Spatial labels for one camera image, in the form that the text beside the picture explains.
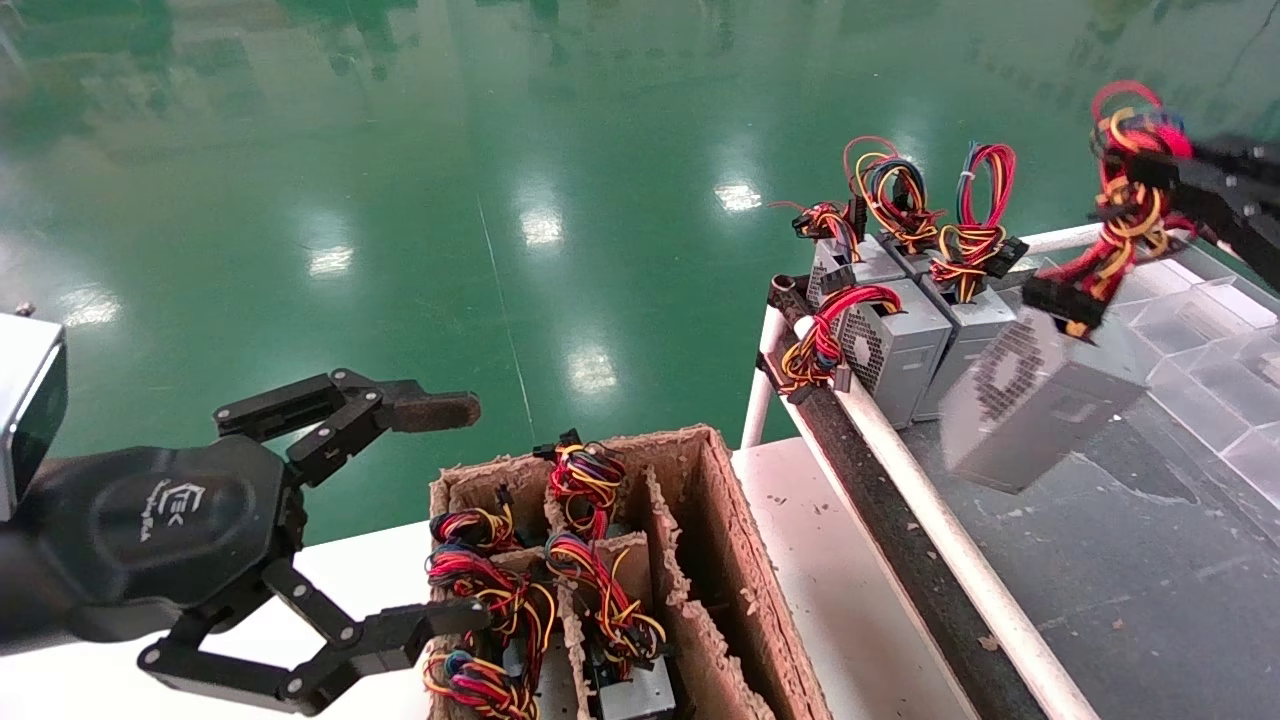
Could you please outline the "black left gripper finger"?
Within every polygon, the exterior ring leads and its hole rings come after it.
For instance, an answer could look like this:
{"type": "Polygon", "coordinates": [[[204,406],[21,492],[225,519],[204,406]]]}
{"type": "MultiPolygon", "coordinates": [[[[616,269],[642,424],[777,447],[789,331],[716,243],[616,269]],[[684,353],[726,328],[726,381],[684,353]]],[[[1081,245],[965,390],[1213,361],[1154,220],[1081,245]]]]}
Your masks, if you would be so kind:
{"type": "Polygon", "coordinates": [[[357,682],[413,667],[430,639],[485,630],[490,620],[490,612],[474,600],[412,603],[356,620],[294,569],[291,559],[278,559],[186,610],[166,635],[140,653],[137,666],[174,691],[314,717],[357,682]],[[201,648],[210,634],[247,619],[271,597],[324,639],[311,659],[279,667],[201,648]]]}
{"type": "Polygon", "coordinates": [[[468,391],[429,393],[417,380],[372,380],[338,368],[242,398],[212,418],[220,437],[265,443],[297,430],[306,436],[285,450],[285,483],[316,487],[381,434],[453,430],[481,416],[468,391]]]}

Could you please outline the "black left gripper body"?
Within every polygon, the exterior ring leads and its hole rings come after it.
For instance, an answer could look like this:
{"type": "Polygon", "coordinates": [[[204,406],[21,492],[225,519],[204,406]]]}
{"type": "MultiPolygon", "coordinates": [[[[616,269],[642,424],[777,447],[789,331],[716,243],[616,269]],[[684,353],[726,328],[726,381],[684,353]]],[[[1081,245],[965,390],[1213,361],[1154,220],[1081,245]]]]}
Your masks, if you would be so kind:
{"type": "Polygon", "coordinates": [[[26,641],[134,641],[184,612],[224,632],[305,523],[285,462],[243,436],[52,461],[26,496],[26,641]]]}

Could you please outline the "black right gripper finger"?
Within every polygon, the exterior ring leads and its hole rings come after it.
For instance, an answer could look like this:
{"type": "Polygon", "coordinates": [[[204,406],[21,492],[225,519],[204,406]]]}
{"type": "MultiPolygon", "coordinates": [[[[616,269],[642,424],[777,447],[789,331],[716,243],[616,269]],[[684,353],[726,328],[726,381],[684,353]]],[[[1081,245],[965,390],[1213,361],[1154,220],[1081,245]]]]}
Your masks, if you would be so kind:
{"type": "Polygon", "coordinates": [[[1215,243],[1229,249],[1271,290],[1277,290],[1277,222],[1228,222],[1224,225],[1206,225],[1198,222],[1196,200],[1201,197],[1198,174],[1202,169],[1194,152],[1188,158],[1140,152],[1128,161],[1128,177],[1132,181],[1167,192],[1174,211],[1207,228],[1215,243]]]}
{"type": "Polygon", "coordinates": [[[1277,145],[1252,138],[1199,138],[1196,218],[1206,225],[1274,222],[1277,205],[1277,145]]]}

